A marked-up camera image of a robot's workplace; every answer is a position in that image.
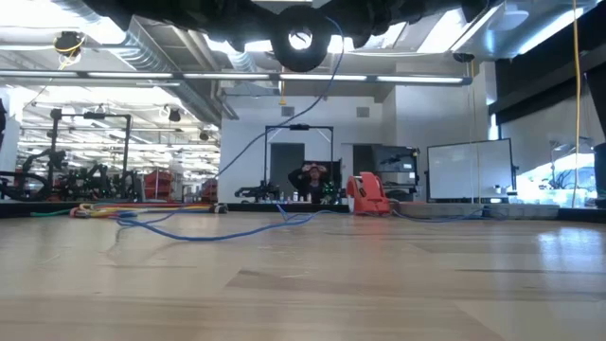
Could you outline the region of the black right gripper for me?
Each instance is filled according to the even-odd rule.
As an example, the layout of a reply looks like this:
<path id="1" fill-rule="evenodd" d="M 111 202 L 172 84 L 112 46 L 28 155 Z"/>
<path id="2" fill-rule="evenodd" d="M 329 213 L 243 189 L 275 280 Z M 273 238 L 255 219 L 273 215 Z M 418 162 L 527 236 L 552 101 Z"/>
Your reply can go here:
<path id="1" fill-rule="evenodd" d="M 390 5 L 387 0 L 332 0 L 330 18 L 339 24 L 354 47 L 363 47 L 371 36 L 389 29 Z"/>

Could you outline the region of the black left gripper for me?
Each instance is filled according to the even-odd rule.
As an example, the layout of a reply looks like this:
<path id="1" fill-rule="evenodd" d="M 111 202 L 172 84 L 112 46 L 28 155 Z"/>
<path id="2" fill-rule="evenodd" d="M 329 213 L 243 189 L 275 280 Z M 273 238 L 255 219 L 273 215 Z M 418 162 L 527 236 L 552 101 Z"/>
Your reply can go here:
<path id="1" fill-rule="evenodd" d="M 215 42 L 227 42 L 237 52 L 244 52 L 248 43 L 269 40 L 277 14 L 251 0 L 220 0 L 215 2 L 207 35 Z"/>

